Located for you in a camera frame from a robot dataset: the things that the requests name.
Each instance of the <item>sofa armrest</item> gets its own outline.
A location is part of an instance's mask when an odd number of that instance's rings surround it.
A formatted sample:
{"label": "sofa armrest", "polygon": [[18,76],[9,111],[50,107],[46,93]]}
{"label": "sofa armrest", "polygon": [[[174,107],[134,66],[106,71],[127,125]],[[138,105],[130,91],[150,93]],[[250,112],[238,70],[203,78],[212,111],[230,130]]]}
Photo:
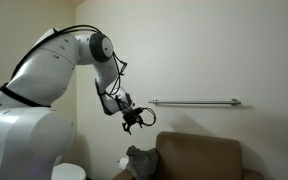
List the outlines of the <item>sofa armrest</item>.
{"label": "sofa armrest", "polygon": [[112,180],[135,180],[132,174],[124,169],[120,173],[118,173]]}
{"label": "sofa armrest", "polygon": [[243,169],[243,180],[265,180],[264,176],[257,171]]}

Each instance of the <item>sofa cushion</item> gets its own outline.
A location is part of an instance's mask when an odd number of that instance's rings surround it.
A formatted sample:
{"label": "sofa cushion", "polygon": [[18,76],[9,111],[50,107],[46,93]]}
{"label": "sofa cushion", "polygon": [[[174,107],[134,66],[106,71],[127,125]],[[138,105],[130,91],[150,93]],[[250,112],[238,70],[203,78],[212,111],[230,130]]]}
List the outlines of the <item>sofa cushion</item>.
{"label": "sofa cushion", "polygon": [[238,141],[174,132],[156,139],[157,180],[241,180]]}

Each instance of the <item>white wall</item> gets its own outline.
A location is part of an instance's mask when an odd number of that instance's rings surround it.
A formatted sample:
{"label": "white wall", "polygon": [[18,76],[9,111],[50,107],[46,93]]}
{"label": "white wall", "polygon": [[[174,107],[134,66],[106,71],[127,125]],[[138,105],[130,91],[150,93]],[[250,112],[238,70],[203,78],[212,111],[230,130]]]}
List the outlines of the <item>white wall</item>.
{"label": "white wall", "polygon": [[[10,79],[16,64],[46,30],[74,24],[75,7],[64,0],[0,0],[0,86]],[[76,120],[75,75],[53,108]],[[64,161],[76,161],[74,153],[74,148],[70,149]]]}
{"label": "white wall", "polygon": [[[288,180],[288,1],[86,1],[76,23],[110,37],[129,63],[124,87],[158,115],[156,125],[129,136],[121,114],[103,115],[92,67],[79,68],[79,154],[89,177],[112,178],[131,144],[150,149],[169,130],[237,139],[245,167]],[[148,104],[232,97],[243,105]]]}

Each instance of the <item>grab bar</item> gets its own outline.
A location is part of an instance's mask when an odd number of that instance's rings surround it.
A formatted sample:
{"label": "grab bar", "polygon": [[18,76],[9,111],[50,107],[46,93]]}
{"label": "grab bar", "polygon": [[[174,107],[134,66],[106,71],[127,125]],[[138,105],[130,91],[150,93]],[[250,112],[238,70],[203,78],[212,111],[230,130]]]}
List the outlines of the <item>grab bar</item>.
{"label": "grab bar", "polygon": [[159,101],[157,99],[153,99],[149,101],[149,103],[153,103],[155,105],[159,104],[230,104],[232,106],[237,106],[242,104],[241,101],[237,99],[231,99],[231,101]]}

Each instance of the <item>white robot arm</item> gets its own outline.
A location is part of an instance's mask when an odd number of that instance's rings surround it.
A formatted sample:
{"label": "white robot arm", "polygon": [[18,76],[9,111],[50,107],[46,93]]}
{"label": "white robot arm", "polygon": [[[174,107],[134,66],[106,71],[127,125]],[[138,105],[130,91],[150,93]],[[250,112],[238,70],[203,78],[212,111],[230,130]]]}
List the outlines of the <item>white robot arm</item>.
{"label": "white robot arm", "polygon": [[[72,35],[76,31],[91,33]],[[104,113],[121,111],[126,132],[136,123],[141,127],[155,123],[154,112],[133,109],[130,95],[119,86],[126,63],[120,61],[120,70],[118,61],[109,38],[88,25],[51,29],[37,41],[16,66],[10,82],[0,88],[0,180],[51,178],[55,159],[71,144],[75,125],[50,106],[65,92],[76,65],[95,67]],[[154,115],[152,124],[143,122],[139,115],[143,110]]]}

